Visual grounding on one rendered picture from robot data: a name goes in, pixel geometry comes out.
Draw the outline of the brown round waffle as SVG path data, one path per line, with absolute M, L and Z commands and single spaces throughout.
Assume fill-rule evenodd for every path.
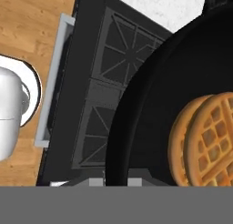
M 233 92 L 185 105 L 171 128 L 167 157 L 179 186 L 233 187 Z

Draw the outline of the white rounded object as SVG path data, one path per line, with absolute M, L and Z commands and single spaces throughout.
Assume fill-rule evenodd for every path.
M 42 83 L 34 67 L 0 54 L 0 161 L 13 154 L 19 130 L 32 119 L 41 98 Z

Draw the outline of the black stove with grates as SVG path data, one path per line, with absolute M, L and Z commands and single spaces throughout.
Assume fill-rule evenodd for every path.
M 37 183 L 105 169 L 107 137 L 127 85 L 170 32 L 121 0 L 75 0 L 47 120 Z

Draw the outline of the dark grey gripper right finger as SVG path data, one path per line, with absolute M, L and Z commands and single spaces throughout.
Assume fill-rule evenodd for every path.
M 165 186 L 166 183 L 153 178 L 146 168 L 131 168 L 128 171 L 127 185 L 129 187 Z

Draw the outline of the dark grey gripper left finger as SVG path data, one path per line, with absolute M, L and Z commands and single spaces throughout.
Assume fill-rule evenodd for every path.
M 89 186 L 89 187 L 104 187 L 105 172 L 103 169 L 85 169 L 77 176 L 63 184 L 63 187 L 71 186 Z

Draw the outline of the black bowl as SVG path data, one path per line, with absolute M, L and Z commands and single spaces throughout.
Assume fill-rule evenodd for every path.
M 106 184 L 125 186 L 131 168 L 173 186 L 168 136 L 182 108 L 233 91 L 233 0 L 205 0 L 202 14 L 168 38 L 137 70 L 113 118 Z

